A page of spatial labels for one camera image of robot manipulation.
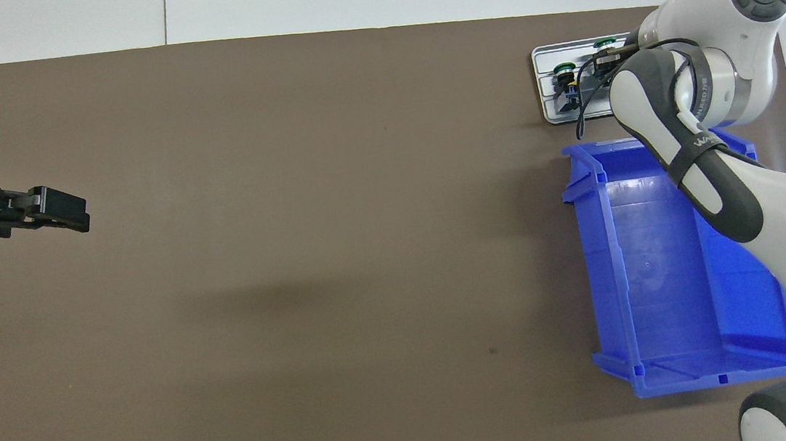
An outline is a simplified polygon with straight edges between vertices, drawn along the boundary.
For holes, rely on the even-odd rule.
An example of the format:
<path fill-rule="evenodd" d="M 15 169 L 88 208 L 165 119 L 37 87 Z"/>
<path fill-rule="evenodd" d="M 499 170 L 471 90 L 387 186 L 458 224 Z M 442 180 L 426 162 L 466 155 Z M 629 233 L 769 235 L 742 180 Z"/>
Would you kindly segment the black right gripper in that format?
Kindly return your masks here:
<path fill-rule="evenodd" d="M 607 74 L 620 66 L 631 55 L 635 54 L 638 48 L 613 49 L 599 51 L 593 56 L 595 73 L 597 75 Z"/>

